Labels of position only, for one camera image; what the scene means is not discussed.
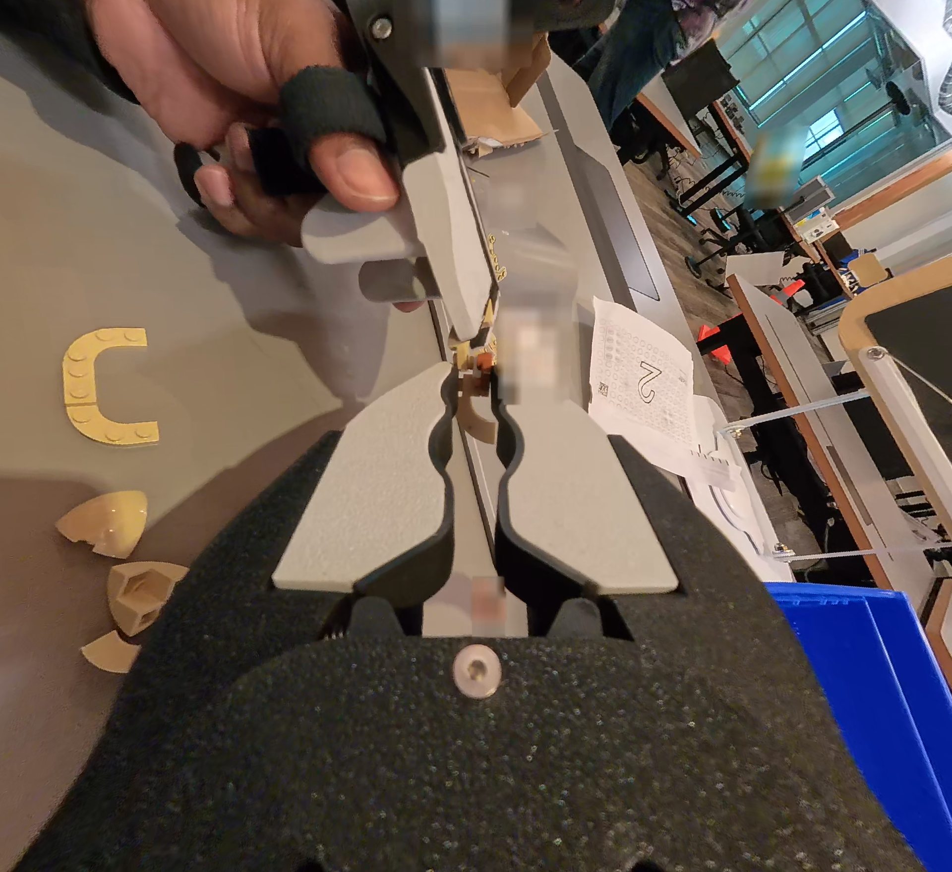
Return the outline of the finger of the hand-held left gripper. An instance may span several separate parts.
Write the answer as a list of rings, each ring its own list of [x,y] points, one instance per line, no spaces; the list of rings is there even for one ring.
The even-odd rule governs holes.
[[[422,82],[443,145],[407,164],[403,183],[450,327],[458,340],[471,341],[481,333],[487,306],[497,291],[496,272],[473,203],[468,170],[431,69],[422,70]]]

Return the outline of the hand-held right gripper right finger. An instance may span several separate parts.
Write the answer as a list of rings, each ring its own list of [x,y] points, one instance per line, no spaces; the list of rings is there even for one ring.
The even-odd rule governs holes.
[[[497,371],[496,570],[506,587],[518,598],[673,592],[676,573],[601,426],[572,400],[514,394]]]

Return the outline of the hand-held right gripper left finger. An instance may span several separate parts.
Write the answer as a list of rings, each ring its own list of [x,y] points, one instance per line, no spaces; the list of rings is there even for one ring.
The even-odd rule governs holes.
[[[458,374],[437,363],[354,417],[272,574],[275,587],[437,593],[454,558]]]

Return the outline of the large tan arch brick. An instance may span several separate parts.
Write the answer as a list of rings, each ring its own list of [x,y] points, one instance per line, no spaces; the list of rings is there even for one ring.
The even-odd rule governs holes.
[[[146,348],[144,328],[102,328],[78,337],[67,348],[63,362],[65,412],[69,422],[91,441],[113,447],[157,444],[157,422],[116,422],[102,414],[98,405],[96,360],[109,349]]]
[[[460,375],[457,399],[457,420],[462,431],[476,442],[494,447],[497,439],[497,422],[483,416],[473,405],[488,393],[489,376],[474,372]]]

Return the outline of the blue plastic bin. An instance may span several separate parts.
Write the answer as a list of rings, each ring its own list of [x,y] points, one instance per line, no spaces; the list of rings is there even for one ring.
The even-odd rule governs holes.
[[[905,593],[769,581],[871,791],[926,870],[951,869],[951,697]]]

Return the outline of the person's left hand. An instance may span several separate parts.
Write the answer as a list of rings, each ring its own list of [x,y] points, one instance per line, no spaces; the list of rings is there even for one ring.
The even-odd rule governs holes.
[[[272,198],[247,133],[276,121],[281,86],[306,67],[361,68],[330,0],[83,0],[102,56],[174,143],[221,160],[194,176],[228,232],[299,247],[308,197]]]

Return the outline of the brown cardboard piece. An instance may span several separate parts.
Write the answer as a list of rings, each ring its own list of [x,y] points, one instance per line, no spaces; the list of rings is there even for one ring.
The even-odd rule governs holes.
[[[542,138],[521,103],[551,62],[546,33],[533,37],[530,63],[502,73],[447,69],[446,80],[461,121],[465,151],[476,156]]]

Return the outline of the white printed paper sheet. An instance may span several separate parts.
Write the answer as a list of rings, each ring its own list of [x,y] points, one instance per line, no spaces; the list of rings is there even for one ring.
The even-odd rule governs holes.
[[[699,473],[694,365],[688,349],[648,318],[592,300],[589,415],[671,474]]]

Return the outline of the tan quarter-round brick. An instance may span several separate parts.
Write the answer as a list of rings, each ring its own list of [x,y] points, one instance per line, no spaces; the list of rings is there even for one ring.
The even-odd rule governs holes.
[[[117,628],[132,638],[150,627],[187,571],[167,562],[115,564],[107,578],[107,600]]]
[[[141,490],[110,492],[70,509],[55,527],[72,543],[84,543],[96,554],[125,560],[145,531],[148,510],[148,497]]]

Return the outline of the tan curved brick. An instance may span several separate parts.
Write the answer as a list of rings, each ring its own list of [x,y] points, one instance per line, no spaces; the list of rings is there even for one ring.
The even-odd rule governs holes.
[[[111,674],[126,675],[133,667],[141,646],[124,640],[117,630],[84,644],[81,655],[97,669]]]

